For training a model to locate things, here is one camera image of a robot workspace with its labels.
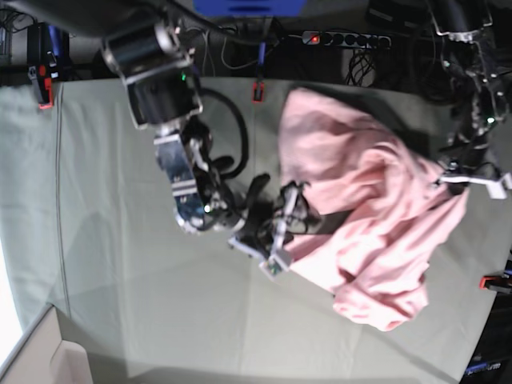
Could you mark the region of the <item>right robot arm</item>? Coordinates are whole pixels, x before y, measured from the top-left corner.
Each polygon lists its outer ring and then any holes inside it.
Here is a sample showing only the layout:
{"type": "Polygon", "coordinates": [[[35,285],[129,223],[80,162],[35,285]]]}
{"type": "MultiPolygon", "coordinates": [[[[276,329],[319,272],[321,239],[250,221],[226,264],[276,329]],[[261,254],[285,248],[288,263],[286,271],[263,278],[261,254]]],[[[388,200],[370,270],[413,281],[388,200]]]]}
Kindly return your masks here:
{"type": "Polygon", "coordinates": [[[156,160],[184,231],[229,230],[231,244],[245,253],[269,255],[283,248],[286,220],[258,199],[269,176],[254,178],[243,195],[229,188],[249,160],[248,128],[232,100],[201,85],[174,21],[186,8],[174,1],[14,1],[12,7],[101,39],[103,60],[122,81],[135,126],[155,131],[156,160]],[[241,137],[238,161],[210,156],[212,137],[199,117],[204,97],[217,99],[234,116],[241,137]]]}

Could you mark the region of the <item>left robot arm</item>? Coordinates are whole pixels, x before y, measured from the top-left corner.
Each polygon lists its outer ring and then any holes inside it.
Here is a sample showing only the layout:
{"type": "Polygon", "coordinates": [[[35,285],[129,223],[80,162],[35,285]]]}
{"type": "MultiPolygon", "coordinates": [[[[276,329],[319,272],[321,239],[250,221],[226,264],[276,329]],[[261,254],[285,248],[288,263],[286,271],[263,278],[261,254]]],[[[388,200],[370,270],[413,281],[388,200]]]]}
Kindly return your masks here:
{"type": "Polygon", "coordinates": [[[455,128],[439,151],[443,182],[469,184],[483,179],[493,131],[510,108],[495,59],[493,19],[486,1],[428,1],[436,35],[445,44],[442,66],[457,96],[455,128]]]}

